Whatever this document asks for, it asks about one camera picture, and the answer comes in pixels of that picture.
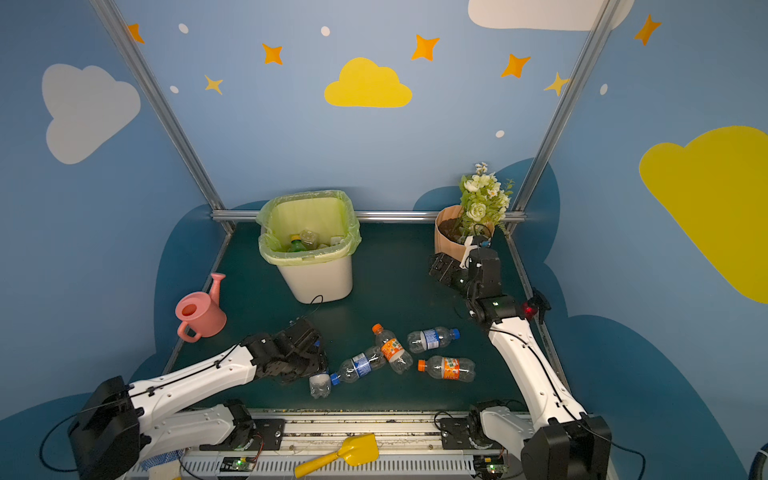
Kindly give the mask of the clear bottle blue label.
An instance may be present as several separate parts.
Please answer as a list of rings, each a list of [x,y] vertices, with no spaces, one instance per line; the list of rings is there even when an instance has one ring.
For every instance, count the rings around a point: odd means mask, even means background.
[[[355,383],[360,378],[384,367],[386,363],[387,360],[379,347],[369,347],[351,359],[345,360],[339,370],[330,375],[331,384],[336,386],[341,383]]]
[[[309,378],[310,395],[314,399],[327,398],[332,389],[332,382],[328,373],[316,374]]]
[[[300,232],[299,238],[307,250],[315,250],[320,245],[319,235],[314,231],[304,229]]]

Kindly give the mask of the clear bottle blue cap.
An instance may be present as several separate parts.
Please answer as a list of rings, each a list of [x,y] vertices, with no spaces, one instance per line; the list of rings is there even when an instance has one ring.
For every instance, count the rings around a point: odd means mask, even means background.
[[[445,348],[460,337],[461,334],[458,329],[439,326],[409,333],[407,347],[411,353],[418,354]]]

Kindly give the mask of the clear bottle orange cap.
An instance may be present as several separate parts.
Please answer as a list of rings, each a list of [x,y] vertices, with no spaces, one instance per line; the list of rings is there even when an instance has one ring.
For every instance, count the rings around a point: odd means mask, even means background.
[[[475,363],[468,358],[432,356],[419,360],[417,368],[437,380],[471,383],[476,377]]]

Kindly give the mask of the clear bottle orange label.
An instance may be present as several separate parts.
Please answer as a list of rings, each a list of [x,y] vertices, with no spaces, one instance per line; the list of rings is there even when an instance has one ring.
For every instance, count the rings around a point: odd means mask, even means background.
[[[397,374],[403,374],[413,366],[413,357],[396,338],[395,334],[381,324],[372,327],[375,344]]]

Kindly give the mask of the green plastic bottle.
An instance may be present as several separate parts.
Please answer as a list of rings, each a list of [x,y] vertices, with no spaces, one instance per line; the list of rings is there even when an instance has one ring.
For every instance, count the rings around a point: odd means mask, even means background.
[[[306,244],[302,241],[300,234],[294,234],[290,237],[289,246],[287,248],[287,251],[290,253],[294,252],[305,252],[308,250],[308,247]]]

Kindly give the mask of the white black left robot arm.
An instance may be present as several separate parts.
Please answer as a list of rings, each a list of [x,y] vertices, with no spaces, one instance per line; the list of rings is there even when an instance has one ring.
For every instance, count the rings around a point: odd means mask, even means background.
[[[274,334],[244,338],[226,351],[149,380],[102,382],[67,434],[82,479],[118,479],[158,455],[193,447],[261,449],[264,441],[247,407],[229,400],[203,410],[191,405],[263,378],[283,383],[325,371],[316,327],[300,318]]]

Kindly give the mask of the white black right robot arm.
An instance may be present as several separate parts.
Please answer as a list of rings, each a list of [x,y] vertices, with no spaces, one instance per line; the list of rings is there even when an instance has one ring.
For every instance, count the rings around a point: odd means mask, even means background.
[[[438,253],[429,274],[462,294],[470,318],[504,359],[528,408],[528,419],[502,406],[477,409],[471,417],[481,435],[516,457],[527,479],[607,478],[611,430],[567,390],[533,336],[529,313],[503,293],[497,252],[473,248],[464,261]]]

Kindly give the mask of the white plastic trash bin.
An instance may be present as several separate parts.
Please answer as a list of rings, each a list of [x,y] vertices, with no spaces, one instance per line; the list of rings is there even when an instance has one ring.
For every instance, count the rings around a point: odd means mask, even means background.
[[[325,244],[317,249],[325,249]],[[353,289],[352,256],[316,265],[280,267],[295,299],[304,304],[341,300]]]

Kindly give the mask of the green bin liner bag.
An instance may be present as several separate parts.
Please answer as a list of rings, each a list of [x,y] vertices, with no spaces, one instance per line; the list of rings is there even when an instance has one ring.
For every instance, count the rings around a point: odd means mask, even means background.
[[[360,222],[350,197],[341,190],[321,190],[276,197],[260,210],[259,252],[271,265],[293,267],[316,265],[349,257],[362,241]],[[287,251],[290,237],[304,229],[316,232],[325,249]],[[332,236],[344,236],[332,247]]]

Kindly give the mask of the white artificial flowers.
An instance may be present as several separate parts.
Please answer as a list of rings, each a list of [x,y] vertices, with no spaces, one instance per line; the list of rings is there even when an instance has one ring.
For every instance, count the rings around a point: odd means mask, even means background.
[[[469,236],[491,238],[509,209],[514,193],[515,181],[511,178],[501,182],[485,162],[474,165],[472,174],[464,175],[459,183],[461,192],[459,217],[459,240],[463,243]]]

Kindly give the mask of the pink plastic watering can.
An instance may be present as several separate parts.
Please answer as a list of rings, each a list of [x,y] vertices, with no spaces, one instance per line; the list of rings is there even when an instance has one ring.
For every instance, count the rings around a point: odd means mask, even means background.
[[[226,326],[227,315],[221,309],[221,283],[225,274],[212,273],[209,292],[193,292],[182,298],[175,308],[180,320],[177,334],[187,343],[218,335]]]

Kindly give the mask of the yellow plastic shovel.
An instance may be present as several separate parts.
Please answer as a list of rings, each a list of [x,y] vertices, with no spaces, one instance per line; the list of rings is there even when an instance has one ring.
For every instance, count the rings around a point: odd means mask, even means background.
[[[302,478],[337,460],[357,467],[372,463],[379,458],[379,448],[374,434],[351,436],[346,438],[341,447],[332,453],[307,461],[294,469],[294,476]]]

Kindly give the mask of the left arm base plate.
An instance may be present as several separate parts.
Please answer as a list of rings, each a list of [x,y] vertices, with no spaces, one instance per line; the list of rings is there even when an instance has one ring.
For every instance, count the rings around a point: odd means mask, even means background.
[[[255,450],[278,451],[281,448],[286,421],[282,418],[254,420],[253,444]]]

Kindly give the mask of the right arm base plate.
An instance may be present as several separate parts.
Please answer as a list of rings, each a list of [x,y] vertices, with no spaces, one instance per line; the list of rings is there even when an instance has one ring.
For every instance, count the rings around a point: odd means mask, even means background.
[[[469,422],[466,417],[441,417],[437,419],[443,450],[477,450],[476,443],[470,436]]]

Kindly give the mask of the aluminium rear frame rail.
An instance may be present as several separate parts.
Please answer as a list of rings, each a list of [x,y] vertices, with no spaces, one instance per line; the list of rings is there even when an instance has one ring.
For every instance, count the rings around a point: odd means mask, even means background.
[[[217,222],[249,222],[258,218],[259,210],[213,210],[211,218]],[[361,223],[433,223],[438,211],[356,211]]]

